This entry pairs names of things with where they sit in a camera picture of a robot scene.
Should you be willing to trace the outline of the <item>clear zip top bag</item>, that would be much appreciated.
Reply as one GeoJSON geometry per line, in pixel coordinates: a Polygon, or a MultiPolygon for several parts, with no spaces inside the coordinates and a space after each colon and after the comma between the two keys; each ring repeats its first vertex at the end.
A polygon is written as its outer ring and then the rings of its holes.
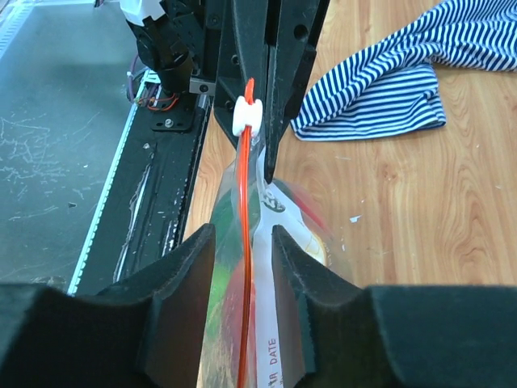
{"type": "Polygon", "coordinates": [[[246,355],[251,281],[255,287],[256,387],[284,384],[272,270],[272,228],[284,227],[301,250],[346,280],[353,274],[343,243],[311,230],[300,208],[286,195],[284,181],[266,183],[264,135],[259,129],[262,104],[254,98],[254,79],[237,99],[232,133],[237,155],[221,178],[210,222],[216,229],[215,263],[198,383],[202,387],[248,387],[246,355]],[[222,305],[237,262],[244,259],[242,338],[237,383],[231,382],[229,354],[222,338],[222,305]]]}

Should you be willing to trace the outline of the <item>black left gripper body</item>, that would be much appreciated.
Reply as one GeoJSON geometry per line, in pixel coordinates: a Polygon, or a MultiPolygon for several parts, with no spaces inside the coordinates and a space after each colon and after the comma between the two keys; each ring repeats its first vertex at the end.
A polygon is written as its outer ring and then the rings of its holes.
{"type": "Polygon", "coordinates": [[[225,1],[162,1],[166,93],[214,93],[225,1]]]}

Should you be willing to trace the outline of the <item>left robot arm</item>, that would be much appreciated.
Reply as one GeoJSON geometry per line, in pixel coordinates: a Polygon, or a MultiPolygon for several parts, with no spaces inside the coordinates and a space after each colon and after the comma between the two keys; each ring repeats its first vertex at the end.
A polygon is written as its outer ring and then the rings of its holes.
{"type": "Polygon", "coordinates": [[[237,97],[254,79],[263,103],[264,177],[271,182],[279,145],[300,110],[317,54],[327,1],[122,1],[141,61],[167,95],[202,93],[232,143],[237,97]]]}

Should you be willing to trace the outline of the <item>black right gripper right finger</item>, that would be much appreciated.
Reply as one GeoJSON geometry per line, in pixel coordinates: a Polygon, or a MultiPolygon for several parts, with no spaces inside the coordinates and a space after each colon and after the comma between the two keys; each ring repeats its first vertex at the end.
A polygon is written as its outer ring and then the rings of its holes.
{"type": "Polygon", "coordinates": [[[272,269],[286,387],[513,387],[513,286],[359,288],[282,226],[272,269]]]}

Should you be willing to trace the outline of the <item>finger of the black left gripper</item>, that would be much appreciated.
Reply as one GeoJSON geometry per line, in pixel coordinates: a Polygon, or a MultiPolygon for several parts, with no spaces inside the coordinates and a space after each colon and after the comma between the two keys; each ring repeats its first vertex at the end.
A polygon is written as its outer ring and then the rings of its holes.
{"type": "Polygon", "coordinates": [[[237,138],[232,133],[233,108],[237,97],[244,93],[249,78],[255,80],[254,97],[266,98],[266,21],[266,1],[225,3],[213,111],[232,146],[237,145],[237,138]]]}
{"type": "Polygon", "coordinates": [[[264,177],[270,183],[286,128],[301,109],[329,0],[269,1],[264,177]]]}

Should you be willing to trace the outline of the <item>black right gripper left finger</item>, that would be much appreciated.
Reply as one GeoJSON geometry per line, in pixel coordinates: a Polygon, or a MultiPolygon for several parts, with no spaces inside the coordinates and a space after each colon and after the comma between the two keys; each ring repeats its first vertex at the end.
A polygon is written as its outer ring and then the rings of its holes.
{"type": "Polygon", "coordinates": [[[4,284],[2,386],[195,386],[215,245],[205,224],[166,257],[90,296],[4,284]]]}

